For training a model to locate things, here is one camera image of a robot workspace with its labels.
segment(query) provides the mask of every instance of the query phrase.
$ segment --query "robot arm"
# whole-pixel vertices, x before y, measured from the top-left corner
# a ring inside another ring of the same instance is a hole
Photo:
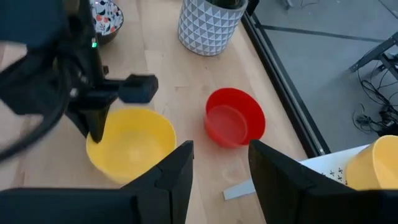
[[[154,75],[105,78],[108,68],[94,44],[89,1],[77,6],[76,14],[67,16],[62,0],[0,2],[0,19],[11,21],[0,23],[0,40],[22,42],[28,49],[25,57],[0,73],[0,99],[15,114],[44,117],[36,130],[0,152],[0,161],[27,149],[64,113],[82,135],[90,133],[100,142],[109,107],[117,97],[125,103],[148,103],[157,91]]]

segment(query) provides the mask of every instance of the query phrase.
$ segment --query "table surface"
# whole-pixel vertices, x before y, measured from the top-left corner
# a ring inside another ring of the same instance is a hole
[[[116,0],[124,24],[112,43],[100,49],[111,78],[130,73],[154,73],[159,90],[148,108],[166,116],[178,143],[194,140],[192,196],[187,223],[265,223],[255,195],[224,202],[222,192],[250,177],[248,150],[221,149],[203,129],[205,102],[212,91],[235,87],[254,96],[264,110],[267,129],[261,141],[302,160],[304,150],[280,103],[246,31],[240,24],[226,50],[202,57],[177,38],[181,0]],[[0,68],[23,55],[23,46],[0,44]],[[125,106],[115,102],[111,109]],[[36,118],[15,116],[0,105],[0,146],[23,134]],[[85,139],[63,118],[30,152],[0,164],[0,188],[94,187],[117,188],[93,167]]]

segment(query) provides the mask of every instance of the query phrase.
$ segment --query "ceramic pot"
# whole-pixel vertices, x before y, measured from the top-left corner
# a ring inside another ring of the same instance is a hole
[[[221,53],[248,6],[248,0],[242,1],[238,9],[224,9],[205,0],[183,0],[178,22],[181,43],[200,55]]]

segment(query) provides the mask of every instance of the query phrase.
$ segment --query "cable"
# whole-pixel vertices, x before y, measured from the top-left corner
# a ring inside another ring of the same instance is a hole
[[[372,50],[374,50],[374,48],[371,49],[370,51],[366,52],[366,54],[358,61],[358,64],[361,64],[361,61]],[[378,70],[380,72],[383,71],[383,69],[379,69],[382,67],[377,67],[378,63],[379,63],[379,61],[377,61],[376,65],[374,66],[372,73],[370,75],[369,81],[362,80],[361,76],[359,74],[360,68],[357,69],[358,80],[359,80],[359,83],[360,83],[363,91],[365,92],[365,94],[368,96],[368,98],[370,100],[383,106],[382,111],[379,112],[379,114],[382,118],[382,121],[379,121],[379,122],[374,121],[371,117],[369,117],[365,114],[365,108],[364,108],[363,104],[361,104],[361,103],[360,103],[360,105],[362,107],[361,114],[356,116],[356,110],[354,110],[352,118],[351,118],[352,122],[353,122],[355,128],[357,128],[358,130],[360,130],[361,132],[363,132],[365,134],[371,134],[373,132],[376,132],[376,133],[378,133],[378,135],[380,135],[381,133],[383,133],[384,129],[387,129],[391,126],[391,124],[390,124],[391,122],[398,124],[398,111],[395,110],[395,108],[394,108],[394,106],[398,106],[398,105],[391,104],[391,98],[394,95],[398,94],[398,91],[393,93],[388,99],[383,94],[381,94],[379,91],[381,88],[385,88],[387,86],[391,86],[391,85],[398,83],[398,81],[396,81],[394,83],[387,84],[387,85],[382,85],[382,82],[389,71],[387,69],[386,72],[384,72],[382,78],[380,79],[379,86],[376,88],[372,84],[372,77],[374,75],[374,72],[376,70]]]
[[[309,2],[309,3],[306,3],[306,4],[304,4],[304,5],[303,5],[303,2],[304,2],[304,0],[301,0],[301,3],[300,3],[301,9],[303,9],[303,8],[305,8],[305,7],[307,7],[307,6],[310,6],[310,5],[312,5],[312,4],[319,4],[319,3],[320,3],[320,0],[317,0],[316,2]]]
[[[22,153],[29,148],[36,140],[45,136],[61,119],[63,112],[66,110],[69,104],[69,91],[71,88],[70,77],[67,74],[65,68],[61,69],[58,77],[59,83],[59,96],[60,103],[54,108],[54,110],[44,117],[44,120],[31,131],[28,135],[17,140],[11,146],[6,147],[0,152],[0,162],[9,159],[16,154]]]

